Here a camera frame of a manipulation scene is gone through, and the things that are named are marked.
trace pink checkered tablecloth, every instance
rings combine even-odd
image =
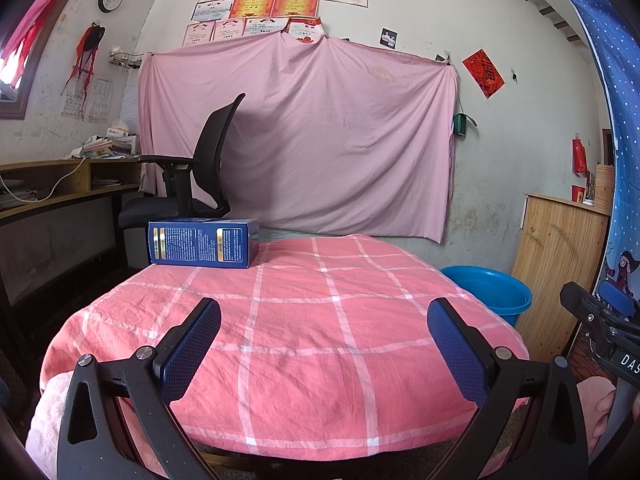
[[[528,357],[511,326],[416,256],[364,235],[297,238],[261,245],[249,269],[147,267],[69,318],[41,387],[82,354],[156,345],[204,296],[222,328],[171,407],[193,440],[227,450],[340,460],[459,435],[475,405],[427,329],[434,298]]]

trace wooden desk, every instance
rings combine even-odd
[[[118,228],[117,219],[122,208],[124,193],[134,192],[140,187],[140,165],[135,159],[85,159],[41,160],[18,164],[0,165],[0,175],[4,180],[23,180],[26,187],[47,190],[63,175],[73,173],[58,184],[51,198],[42,202],[23,204],[0,211],[0,226],[23,218],[44,213],[73,204],[111,197],[113,208],[114,234],[118,248],[118,260],[126,266],[127,254],[124,234]],[[92,189],[92,178],[115,178],[117,186]],[[0,346],[11,366],[28,386],[37,386],[38,363],[31,354],[20,330],[4,288],[0,274]]]
[[[527,209],[511,275],[533,293],[516,330],[530,359],[546,362],[561,354],[578,323],[560,305],[567,282],[591,290],[609,225],[609,212],[581,203],[527,193]]]

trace red paper cup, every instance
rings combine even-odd
[[[582,203],[584,199],[585,189],[582,186],[571,186],[571,200],[572,202]]]

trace window frame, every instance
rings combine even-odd
[[[20,88],[17,89],[18,98],[15,101],[0,100],[0,120],[18,120],[23,121],[27,113],[27,105],[31,94],[31,87],[40,64],[40,59],[47,46],[49,37],[53,32],[58,18],[65,9],[69,0],[57,0],[51,9],[47,19],[40,31],[37,40],[29,53],[27,64],[24,67],[24,73],[20,81]]]

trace blue bucket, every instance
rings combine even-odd
[[[440,272],[511,326],[531,306],[533,295],[529,287],[503,272],[474,266],[445,267]]]

